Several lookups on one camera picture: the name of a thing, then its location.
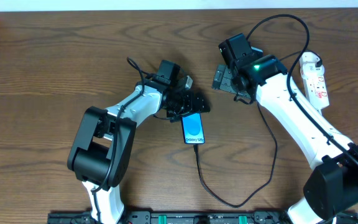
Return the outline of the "blue Galaxy smartphone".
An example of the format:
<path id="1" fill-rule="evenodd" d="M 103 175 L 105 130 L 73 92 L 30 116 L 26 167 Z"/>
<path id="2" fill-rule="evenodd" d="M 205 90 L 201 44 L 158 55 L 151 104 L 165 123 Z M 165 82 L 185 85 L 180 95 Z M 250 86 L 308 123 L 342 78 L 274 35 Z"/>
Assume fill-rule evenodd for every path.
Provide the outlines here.
<path id="1" fill-rule="evenodd" d="M 181 125 L 185 144 L 205 143 L 203 124 L 199 113 L 182 117 Z"/>

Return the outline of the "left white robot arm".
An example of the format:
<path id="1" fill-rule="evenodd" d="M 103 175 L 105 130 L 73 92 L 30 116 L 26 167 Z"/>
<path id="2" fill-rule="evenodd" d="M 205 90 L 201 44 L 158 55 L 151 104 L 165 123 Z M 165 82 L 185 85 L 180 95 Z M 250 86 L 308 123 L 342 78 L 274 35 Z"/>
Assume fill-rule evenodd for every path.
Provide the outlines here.
<path id="1" fill-rule="evenodd" d="M 147 73 L 133 59 L 127 62 L 140 75 L 134 91 L 114 106 L 85 111 L 67 159 L 89 194 L 92 223 L 118 223 L 124 213 L 119 184 L 140 124 L 160 110 L 171 123 L 210 111 L 205 96 L 192 90 L 191 77 L 179 78 L 179 65 L 162 60 L 157 73 Z"/>

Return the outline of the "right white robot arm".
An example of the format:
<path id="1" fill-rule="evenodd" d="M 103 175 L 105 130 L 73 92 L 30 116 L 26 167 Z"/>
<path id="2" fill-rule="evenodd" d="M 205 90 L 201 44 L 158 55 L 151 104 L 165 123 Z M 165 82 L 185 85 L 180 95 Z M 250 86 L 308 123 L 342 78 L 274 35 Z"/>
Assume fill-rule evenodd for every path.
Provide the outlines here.
<path id="1" fill-rule="evenodd" d="M 312 174 L 303 198 L 287 210 L 292 223 L 338 222 L 338 214 L 358 203 L 358 144 L 340 133 L 297 88 L 274 55 L 250 46 L 244 34 L 224 40 L 213 88 L 248 97 L 267 109 L 295 140 Z"/>

